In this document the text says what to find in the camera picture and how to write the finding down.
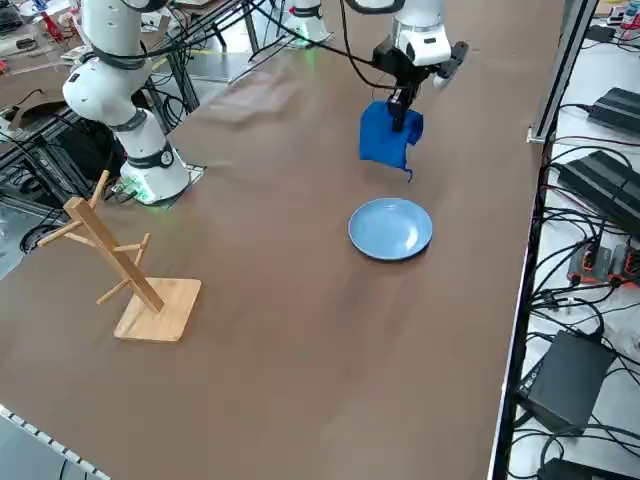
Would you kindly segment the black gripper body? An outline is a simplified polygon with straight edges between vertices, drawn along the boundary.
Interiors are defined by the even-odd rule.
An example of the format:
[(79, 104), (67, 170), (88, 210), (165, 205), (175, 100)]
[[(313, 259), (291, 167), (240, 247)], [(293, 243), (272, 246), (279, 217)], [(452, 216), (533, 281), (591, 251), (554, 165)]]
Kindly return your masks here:
[(389, 42), (380, 43), (372, 53), (372, 66), (395, 79), (395, 89), (417, 88), (430, 76), (428, 66), (416, 66)]

